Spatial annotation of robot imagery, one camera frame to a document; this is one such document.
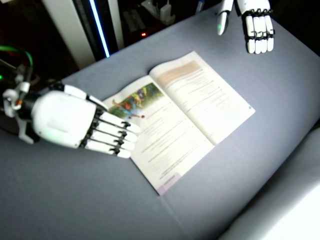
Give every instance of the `robotic hand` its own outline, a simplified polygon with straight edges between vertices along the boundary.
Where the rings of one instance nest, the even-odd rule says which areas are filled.
[[[222,35],[228,23],[228,15],[232,10],[234,0],[222,0],[218,13],[217,33]],[[274,49],[274,35],[268,0],[237,0],[240,13],[246,25],[246,44],[250,54],[271,52]]]
[[[70,85],[56,84],[40,96],[16,78],[16,89],[3,93],[4,113],[16,118],[19,138],[33,144],[39,137],[69,148],[85,148],[129,158],[140,128],[108,113],[105,105]]]

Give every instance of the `book page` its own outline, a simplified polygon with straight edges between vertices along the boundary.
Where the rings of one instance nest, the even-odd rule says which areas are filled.
[[[196,52],[160,64],[149,75],[214,145],[255,112]]]
[[[140,126],[131,158],[160,195],[214,147],[150,76],[104,103],[111,114]]]

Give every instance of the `white robotic hand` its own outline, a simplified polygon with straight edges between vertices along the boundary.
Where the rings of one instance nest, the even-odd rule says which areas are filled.
[[[234,0],[223,0],[218,13],[217,33],[222,35],[227,28],[228,15]],[[237,0],[241,16],[245,21],[245,38],[250,54],[271,52],[274,49],[275,30],[270,18],[272,12],[268,0]]]
[[[34,143],[29,125],[35,134],[58,145],[131,156],[140,131],[137,125],[111,115],[101,101],[74,86],[56,84],[39,96],[28,93],[27,84],[3,93],[5,114],[16,118],[20,139]]]

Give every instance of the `green cable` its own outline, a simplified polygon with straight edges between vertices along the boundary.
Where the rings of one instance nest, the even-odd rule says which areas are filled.
[[[34,66],[34,60],[32,59],[31,54],[28,53],[27,51],[19,50],[19,49],[15,48],[15,47],[12,47],[12,46],[4,46],[4,45],[0,45],[0,51],[15,52],[15,53],[23,52],[23,53],[26,54],[26,56],[27,56],[28,59],[29,59],[30,67],[33,67],[33,66]]]

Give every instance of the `colorful picture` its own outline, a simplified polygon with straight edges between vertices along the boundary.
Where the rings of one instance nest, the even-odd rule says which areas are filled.
[[[113,100],[113,107],[109,108],[108,111],[126,120],[131,118],[144,119],[145,116],[139,114],[140,111],[163,96],[163,93],[153,83],[150,83],[129,95],[122,102]]]

